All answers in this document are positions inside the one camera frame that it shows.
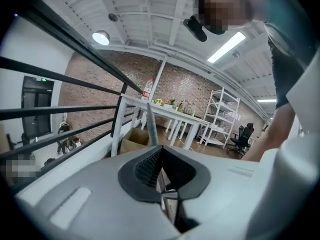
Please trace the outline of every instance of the round pendant light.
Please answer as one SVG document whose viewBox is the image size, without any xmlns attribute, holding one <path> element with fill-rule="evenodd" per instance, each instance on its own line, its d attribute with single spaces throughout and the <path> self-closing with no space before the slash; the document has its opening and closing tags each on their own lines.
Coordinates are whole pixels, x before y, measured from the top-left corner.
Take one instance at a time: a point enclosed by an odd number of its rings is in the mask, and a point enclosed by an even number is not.
<svg viewBox="0 0 320 240">
<path fill-rule="evenodd" d="M 99 30 L 92 34 L 92 38 L 94 41 L 96 41 L 98 44 L 107 46 L 109 44 L 110 36 L 106 31 Z"/>
</svg>

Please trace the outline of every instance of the rectangular ceiling light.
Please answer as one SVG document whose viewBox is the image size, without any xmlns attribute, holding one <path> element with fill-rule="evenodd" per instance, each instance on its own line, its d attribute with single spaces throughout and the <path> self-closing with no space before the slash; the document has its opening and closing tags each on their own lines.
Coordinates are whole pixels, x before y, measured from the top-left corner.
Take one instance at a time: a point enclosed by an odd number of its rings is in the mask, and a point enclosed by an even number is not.
<svg viewBox="0 0 320 240">
<path fill-rule="evenodd" d="M 217 50 L 210 58 L 208 58 L 208 62 L 216 62 L 245 38 L 245 35 L 241 32 L 236 33 L 228 42 L 226 42 L 219 50 Z"/>
<path fill-rule="evenodd" d="M 258 102 L 277 102 L 276 99 L 258 99 Z"/>
</svg>

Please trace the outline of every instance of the fluorescent light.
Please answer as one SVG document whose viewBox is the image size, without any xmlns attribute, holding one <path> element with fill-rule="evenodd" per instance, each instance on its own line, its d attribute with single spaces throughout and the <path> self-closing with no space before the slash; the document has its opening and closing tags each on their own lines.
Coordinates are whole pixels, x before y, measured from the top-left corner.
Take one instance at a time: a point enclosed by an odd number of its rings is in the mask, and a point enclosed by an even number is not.
<svg viewBox="0 0 320 240">
<path fill-rule="evenodd" d="M 210 58 L 208 58 L 208 62 L 216 62 L 245 38 L 245 35 L 241 32 L 236 33 L 228 42 L 226 42 L 219 50 L 217 50 Z"/>
<path fill-rule="evenodd" d="M 109 44 L 109 34 L 103 30 L 93 33 L 92 38 L 100 45 L 107 46 Z"/>
<path fill-rule="evenodd" d="M 277 102 L 276 99 L 258 99 L 257 102 Z"/>
</svg>

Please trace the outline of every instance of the black door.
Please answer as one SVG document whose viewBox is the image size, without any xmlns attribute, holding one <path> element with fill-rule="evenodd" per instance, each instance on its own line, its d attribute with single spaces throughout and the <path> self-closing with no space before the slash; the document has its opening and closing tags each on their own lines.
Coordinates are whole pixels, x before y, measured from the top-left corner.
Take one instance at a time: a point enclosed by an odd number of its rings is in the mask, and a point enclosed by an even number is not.
<svg viewBox="0 0 320 240">
<path fill-rule="evenodd" d="M 54 82 L 25 76 L 22 88 L 22 108 L 50 107 Z M 23 130 L 29 139 L 51 133 L 50 115 L 22 118 Z"/>
</svg>

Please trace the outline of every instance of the metal shelving unit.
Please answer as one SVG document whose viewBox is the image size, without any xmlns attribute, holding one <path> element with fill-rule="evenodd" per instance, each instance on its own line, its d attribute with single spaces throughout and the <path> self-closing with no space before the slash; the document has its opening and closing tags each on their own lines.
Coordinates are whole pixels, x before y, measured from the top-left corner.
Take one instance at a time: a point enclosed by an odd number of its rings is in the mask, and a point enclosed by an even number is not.
<svg viewBox="0 0 320 240">
<path fill-rule="evenodd" d="M 235 102 L 236 103 L 236 109 L 232 109 L 227 105 L 227 103 Z M 197 137 L 201 138 L 199 141 L 199 144 L 201 144 L 204 141 L 204 145 L 206 146 L 208 143 L 220 145 L 225 148 L 230 134 L 232 132 L 232 129 L 234 127 L 236 118 L 239 116 L 238 114 L 238 108 L 239 108 L 240 99 L 238 97 L 233 97 L 229 93 L 225 91 L 225 88 L 222 88 L 221 90 L 212 91 L 210 95 L 210 100 L 208 102 L 208 106 L 206 108 L 204 118 L 203 120 L 208 121 L 208 118 L 213 118 L 213 122 L 209 126 L 201 126 Z M 209 113 L 210 108 L 216 108 L 215 114 Z M 230 114 L 233 117 L 233 120 L 230 121 L 223 116 L 219 115 L 219 113 L 226 113 Z M 217 122 L 227 122 L 228 124 L 231 124 L 230 130 L 225 131 L 222 127 L 219 127 L 217 125 Z M 220 134 L 223 134 L 225 142 L 222 142 L 214 137 L 211 137 L 213 132 L 217 132 Z"/>
</svg>

